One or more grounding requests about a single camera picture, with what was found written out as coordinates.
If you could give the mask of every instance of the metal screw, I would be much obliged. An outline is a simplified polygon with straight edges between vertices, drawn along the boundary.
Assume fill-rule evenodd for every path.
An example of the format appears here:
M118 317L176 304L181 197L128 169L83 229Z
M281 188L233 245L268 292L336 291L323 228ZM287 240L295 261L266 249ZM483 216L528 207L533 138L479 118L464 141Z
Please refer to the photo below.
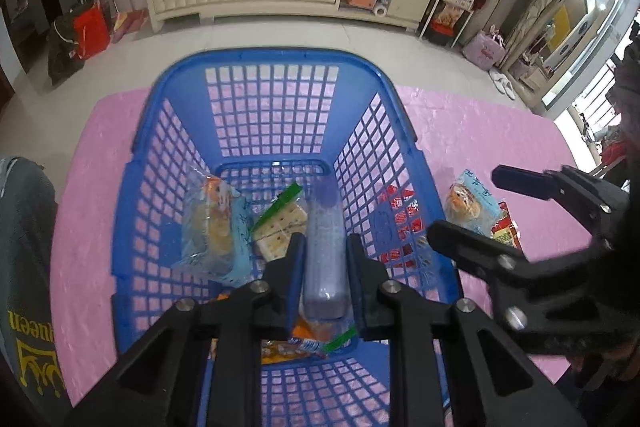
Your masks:
M456 308L463 313L471 313L476 309L476 303L467 297L463 297L456 302Z
M190 312L193 310L193 307L196 305L196 301L190 298L180 299L175 303L175 307L178 308L179 312Z
M505 270L513 270L516 267L516 262L509 257L507 254L501 254L498 257L498 264L502 266Z
M388 279L382 283L382 289L387 293L398 293L402 289L402 285L398 281Z
M269 291L269 283L262 279L257 279L250 284L249 288L254 293L265 293Z
M504 312L504 318L512 330L522 331L527 327L527 315L517 306L510 306Z

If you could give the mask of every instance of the blue plastic basket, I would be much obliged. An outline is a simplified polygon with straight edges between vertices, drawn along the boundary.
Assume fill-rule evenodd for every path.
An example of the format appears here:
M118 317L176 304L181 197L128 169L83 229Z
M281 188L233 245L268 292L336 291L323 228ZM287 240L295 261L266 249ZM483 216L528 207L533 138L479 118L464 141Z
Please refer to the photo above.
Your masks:
M426 242L424 227L444 216L415 141L389 79L356 55L252 48L171 66L148 96L120 188L112 251L119 352L175 300L204 303L222 290L170 269L180 259L190 164L238 188L255 212L293 181L308 189L313 176L335 175L347 232L362 235L367 254L426 298L455 301L455 269ZM263 267L254 260L256 277ZM264 366L263 423L385 425L388 378L385 343L355 341L325 360Z

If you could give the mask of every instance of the black bag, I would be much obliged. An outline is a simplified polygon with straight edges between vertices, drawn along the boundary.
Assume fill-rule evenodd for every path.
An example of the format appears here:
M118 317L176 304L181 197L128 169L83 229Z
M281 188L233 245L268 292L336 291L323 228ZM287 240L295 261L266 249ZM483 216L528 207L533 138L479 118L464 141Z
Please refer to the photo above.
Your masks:
M18 156L0 158L0 358L13 371L13 387L22 390L47 425L59 427L71 403L49 305L54 196L39 165ZM4 381L0 388L9 384Z
M84 67L84 60L78 57L78 36L74 29L74 19L91 6L91 4L78 6L71 12L56 17L51 25L47 41L49 43L49 77L54 86Z

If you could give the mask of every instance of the pink bag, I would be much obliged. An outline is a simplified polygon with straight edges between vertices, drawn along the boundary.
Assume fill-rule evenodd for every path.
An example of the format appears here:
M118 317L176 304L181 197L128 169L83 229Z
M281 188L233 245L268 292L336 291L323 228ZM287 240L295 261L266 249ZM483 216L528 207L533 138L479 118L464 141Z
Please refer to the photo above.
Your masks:
M488 34L478 32L469 44L462 49L462 54L465 55L466 60L472 62L481 70L489 71L491 66L504 58L506 50Z

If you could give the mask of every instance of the red snack package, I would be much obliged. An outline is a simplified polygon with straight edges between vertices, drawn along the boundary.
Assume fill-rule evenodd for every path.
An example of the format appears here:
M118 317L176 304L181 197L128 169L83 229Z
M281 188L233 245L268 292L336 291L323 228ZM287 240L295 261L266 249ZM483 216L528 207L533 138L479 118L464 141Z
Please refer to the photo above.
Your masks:
M393 212L397 212L402 208L402 201L404 200L406 212L398 212L397 214L394 214L394 220L398 226L398 237L400 241L406 241L409 238L409 231L417 233L424 230L421 217L415 217L415 219L412 219L420 213L418 202L413 198L414 194L414 191L409 188L403 188L401 193L398 194L398 188L394 185L389 185L378 197L378 203L389 201ZM402 245L402 251L399 248L394 248L393 250L382 253L380 255L380 261L385 264L390 263L391 261L402 261L402 258L405 255L410 255L412 253L414 253L414 249L411 244L406 244ZM417 266L416 262L411 259L405 261L404 264L407 268ZM402 267L402 263L394 264L392 267L400 268Z
M518 232L518 227L515 222L511 219L507 203L505 201L500 201L498 206L500 206L501 213L500 219L498 219L498 222L495 223L491 229L493 238L500 243L504 243L505 245L509 245L510 247L514 247L522 251L520 233Z

